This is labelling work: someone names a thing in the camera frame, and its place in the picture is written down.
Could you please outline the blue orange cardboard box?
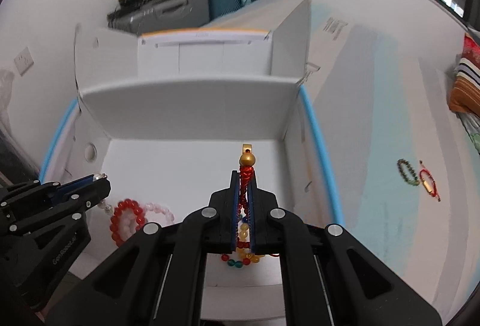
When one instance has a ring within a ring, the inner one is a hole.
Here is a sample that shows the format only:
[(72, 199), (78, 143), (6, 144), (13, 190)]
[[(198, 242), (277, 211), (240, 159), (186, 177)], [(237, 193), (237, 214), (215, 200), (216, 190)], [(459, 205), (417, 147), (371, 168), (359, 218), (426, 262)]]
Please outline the blue orange cardboard box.
[(262, 189), (303, 221), (343, 219), (313, 98), (310, 0), (259, 0), (201, 29), (77, 29), (80, 106), (58, 129), (47, 180), (104, 171), (111, 202), (168, 207), (176, 221), (226, 185), (251, 143)]

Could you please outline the grey suitcase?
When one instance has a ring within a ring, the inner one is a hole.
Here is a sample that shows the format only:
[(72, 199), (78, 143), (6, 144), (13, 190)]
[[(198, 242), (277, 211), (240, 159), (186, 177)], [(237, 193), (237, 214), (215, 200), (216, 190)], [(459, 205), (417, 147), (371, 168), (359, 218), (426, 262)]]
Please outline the grey suitcase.
[(110, 29), (146, 33), (199, 28), (210, 21), (208, 0), (151, 0), (107, 16)]

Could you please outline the floral folded quilt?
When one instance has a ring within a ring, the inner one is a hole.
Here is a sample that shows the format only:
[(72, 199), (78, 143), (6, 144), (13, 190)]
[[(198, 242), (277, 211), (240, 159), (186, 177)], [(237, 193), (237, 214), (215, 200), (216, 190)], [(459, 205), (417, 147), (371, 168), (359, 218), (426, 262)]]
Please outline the floral folded quilt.
[(475, 114), (471, 113), (459, 113), (460, 118), (465, 131), (467, 132), (470, 140), (472, 141), (476, 151), (480, 154), (480, 119)]

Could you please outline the striped orange pillow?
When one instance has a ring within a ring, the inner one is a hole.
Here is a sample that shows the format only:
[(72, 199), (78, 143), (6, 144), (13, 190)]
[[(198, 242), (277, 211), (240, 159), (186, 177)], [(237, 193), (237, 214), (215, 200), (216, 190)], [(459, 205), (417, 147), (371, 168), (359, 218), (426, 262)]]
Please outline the striped orange pillow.
[(479, 61), (479, 45), (466, 33), (448, 99), (448, 106), (451, 111), (480, 116)]

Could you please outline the white wall socket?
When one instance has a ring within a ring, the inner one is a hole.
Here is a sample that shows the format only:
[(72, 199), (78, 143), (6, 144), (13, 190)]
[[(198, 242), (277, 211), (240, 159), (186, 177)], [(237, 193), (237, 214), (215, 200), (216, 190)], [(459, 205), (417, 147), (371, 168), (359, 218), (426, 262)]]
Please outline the white wall socket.
[(26, 71), (34, 65), (32, 54), (27, 46), (14, 58), (14, 64), (21, 76), (23, 76)]

